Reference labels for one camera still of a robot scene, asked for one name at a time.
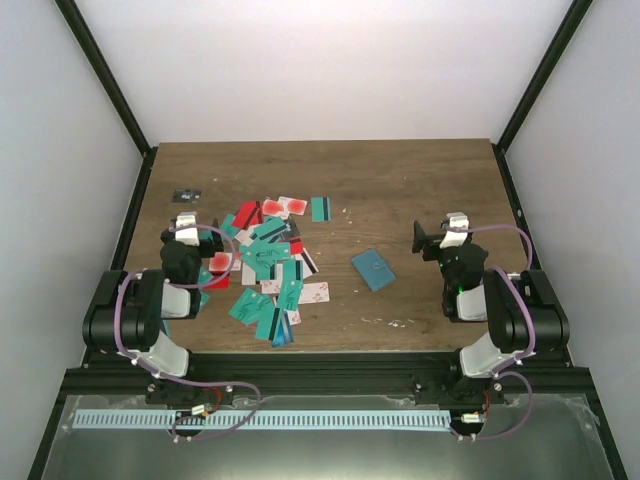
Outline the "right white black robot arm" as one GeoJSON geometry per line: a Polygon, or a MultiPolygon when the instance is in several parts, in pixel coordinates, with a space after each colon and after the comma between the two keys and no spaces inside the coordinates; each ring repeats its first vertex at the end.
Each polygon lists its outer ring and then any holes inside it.
{"type": "Polygon", "coordinates": [[[412,251],[425,262],[438,264],[447,318],[487,324],[484,335],[460,350],[460,368],[444,378],[447,396],[465,403],[479,392],[479,378],[496,378],[536,354],[564,349],[570,327],[546,273],[533,267],[533,244],[524,230],[507,224],[473,228],[461,212],[448,214],[441,230],[429,235],[414,222],[412,251]],[[473,242],[473,235],[493,230],[512,230],[521,236],[524,270],[508,273],[486,265],[489,252],[473,242]]]}

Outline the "blue card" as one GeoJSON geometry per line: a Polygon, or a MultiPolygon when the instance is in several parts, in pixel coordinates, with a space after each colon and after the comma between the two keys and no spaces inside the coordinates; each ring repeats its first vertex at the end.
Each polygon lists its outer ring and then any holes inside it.
{"type": "Polygon", "coordinates": [[[279,317],[278,324],[274,337],[272,339],[272,346],[274,348],[289,345],[294,342],[294,333],[292,324],[290,322],[289,314],[283,311],[279,317]]]}

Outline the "blue leather card holder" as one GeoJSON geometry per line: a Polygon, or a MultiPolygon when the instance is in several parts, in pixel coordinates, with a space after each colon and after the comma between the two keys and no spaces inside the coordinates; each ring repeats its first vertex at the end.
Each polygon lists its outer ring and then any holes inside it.
{"type": "Polygon", "coordinates": [[[377,292],[396,280],[387,261],[374,249],[356,255],[351,263],[372,292],[377,292]]]}

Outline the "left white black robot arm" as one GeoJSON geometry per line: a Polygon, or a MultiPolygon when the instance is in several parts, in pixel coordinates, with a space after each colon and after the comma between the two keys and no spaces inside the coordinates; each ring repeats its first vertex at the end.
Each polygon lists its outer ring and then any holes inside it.
{"type": "Polygon", "coordinates": [[[189,369],[190,352],[169,338],[165,322],[198,315],[206,303],[204,290],[215,283],[203,262],[222,253],[232,239],[217,220],[204,226],[194,212],[183,212],[162,232],[161,241],[159,269],[103,273],[82,337],[90,349],[121,355],[157,378],[170,376],[170,393],[191,404],[203,395],[205,381],[189,369]]]}

